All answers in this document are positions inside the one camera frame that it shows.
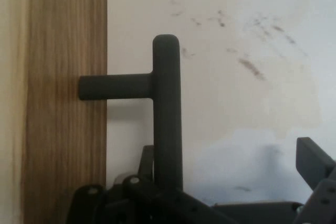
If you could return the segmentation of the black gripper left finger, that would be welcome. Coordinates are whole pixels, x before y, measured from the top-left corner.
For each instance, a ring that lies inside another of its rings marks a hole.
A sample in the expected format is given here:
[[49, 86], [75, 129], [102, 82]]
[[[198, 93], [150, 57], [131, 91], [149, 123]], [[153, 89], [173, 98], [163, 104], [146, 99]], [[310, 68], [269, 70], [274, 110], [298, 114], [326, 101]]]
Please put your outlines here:
[[76, 190], [67, 223], [226, 223], [226, 216], [184, 192], [153, 182], [152, 145], [142, 150], [139, 170], [109, 190], [100, 185]]

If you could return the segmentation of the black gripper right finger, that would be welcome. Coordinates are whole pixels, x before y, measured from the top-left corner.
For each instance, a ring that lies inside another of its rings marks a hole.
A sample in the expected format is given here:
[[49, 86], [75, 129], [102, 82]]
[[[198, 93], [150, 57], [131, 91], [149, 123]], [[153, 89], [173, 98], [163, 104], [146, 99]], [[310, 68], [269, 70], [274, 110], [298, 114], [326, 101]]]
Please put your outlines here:
[[312, 194], [294, 223], [335, 223], [335, 160], [311, 138], [299, 137], [296, 169]]

